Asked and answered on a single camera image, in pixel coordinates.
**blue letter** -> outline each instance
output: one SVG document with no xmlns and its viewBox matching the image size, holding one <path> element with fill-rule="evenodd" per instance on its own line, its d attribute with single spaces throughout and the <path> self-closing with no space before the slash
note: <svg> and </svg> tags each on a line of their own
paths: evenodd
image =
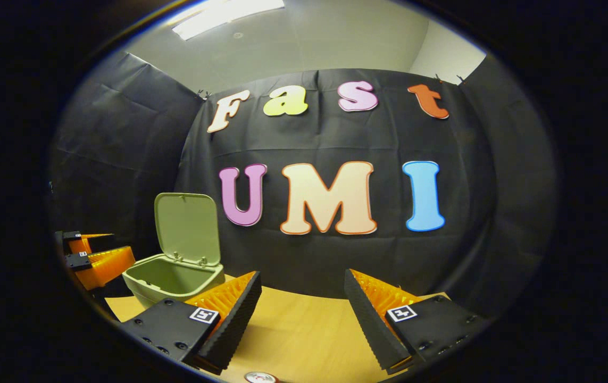
<svg viewBox="0 0 608 383">
<path fill-rule="evenodd" d="M 445 224 L 445 218 L 438 213 L 436 174 L 438 163 L 431 161 L 411 161 L 403 165 L 413 185 L 413 216 L 406 225 L 413 232 L 436 230 Z"/>
</svg>

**wooden table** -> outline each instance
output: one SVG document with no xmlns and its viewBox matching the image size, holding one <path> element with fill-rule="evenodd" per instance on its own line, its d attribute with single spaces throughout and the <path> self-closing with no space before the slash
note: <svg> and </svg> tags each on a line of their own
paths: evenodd
<svg viewBox="0 0 608 383">
<path fill-rule="evenodd" d="M 133 296 L 106 300 L 122 322 L 144 310 Z M 245 383 L 244 375 L 250 371 L 270 373 L 282 383 L 389 378 L 379 368 L 348 300 L 267 287 L 228 369 L 219 378 Z"/>
</svg>

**ceiling light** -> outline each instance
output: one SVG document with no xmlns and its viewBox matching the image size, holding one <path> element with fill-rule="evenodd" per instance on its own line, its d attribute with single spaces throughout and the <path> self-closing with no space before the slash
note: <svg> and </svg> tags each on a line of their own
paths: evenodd
<svg viewBox="0 0 608 383">
<path fill-rule="evenodd" d="M 186 14 L 185 17 L 194 14 L 190 19 L 175 26 L 172 31 L 176 32 L 182 39 L 188 40 L 202 32 L 226 24 L 226 22 L 284 7 L 285 4 L 282 0 L 228 0 L 227 2 L 213 0 L 192 7 L 171 19 L 182 20 L 182 14 Z"/>
</svg>

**green storage box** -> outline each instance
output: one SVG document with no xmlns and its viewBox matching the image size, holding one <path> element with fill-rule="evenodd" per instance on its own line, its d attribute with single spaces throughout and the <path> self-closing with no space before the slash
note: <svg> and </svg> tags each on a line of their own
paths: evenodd
<svg viewBox="0 0 608 383">
<path fill-rule="evenodd" d="M 167 297 L 186 301 L 226 281 L 216 220 L 216 204 L 209 196 L 157 196 L 155 225 L 163 254 L 140 260 L 122 273 L 144 307 Z"/>
</svg>

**green box lid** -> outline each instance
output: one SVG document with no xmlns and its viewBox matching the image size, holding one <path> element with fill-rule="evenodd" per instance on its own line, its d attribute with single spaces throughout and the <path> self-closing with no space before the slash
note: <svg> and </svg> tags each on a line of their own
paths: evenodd
<svg viewBox="0 0 608 383">
<path fill-rule="evenodd" d="M 221 261 L 216 203 L 210 196 L 158 194 L 155 225 L 160 248 L 172 259 L 208 266 Z"/>
</svg>

